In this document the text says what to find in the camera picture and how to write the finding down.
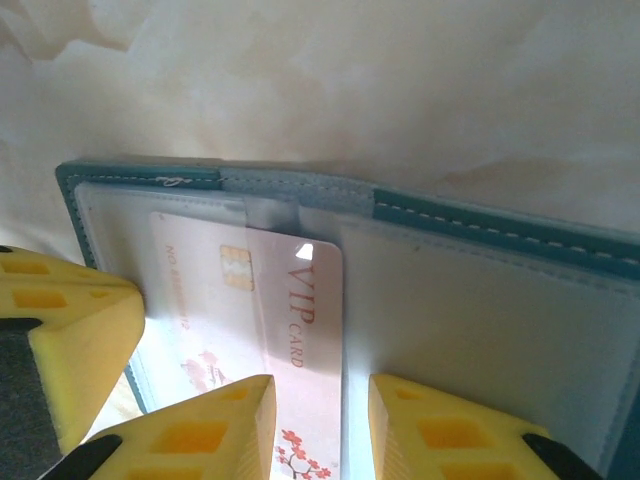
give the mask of marble surface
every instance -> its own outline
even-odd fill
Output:
[[[53,169],[123,152],[640,232],[639,24],[637,0],[0,0],[0,242],[80,260]]]

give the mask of card holder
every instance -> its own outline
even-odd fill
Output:
[[[341,249],[341,478],[373,478],[366,393],[375,372],[545,425],[609,478],[640,468],[633,235],[255,167],[81,161],[58,178],[87,262],[143,285],[151,316],[166,311],[152,211]],[[131,366],[149,368],[135,356]],[[142,406],[153,404],[150,386],[134,380]]]

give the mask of card chip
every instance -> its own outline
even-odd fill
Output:
[[[249,250],[221,245],[220,260],[224,283],[240,290],[253,291],[253,267]]]

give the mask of white card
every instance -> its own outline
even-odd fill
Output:
[[[278,414],[272,478],[339,479],[339,249],[159,212],[150,222],[169,306],[166,318],[147,325],[165,352],[144,365],[154,404],[273,374]],[[154,374],[156,363],[162,370]]]

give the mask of white marble background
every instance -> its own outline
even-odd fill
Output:
[[[0,0],[0,242],[75,260],[81,155],[334,160],[640,232],[639,134],[638,0]]]

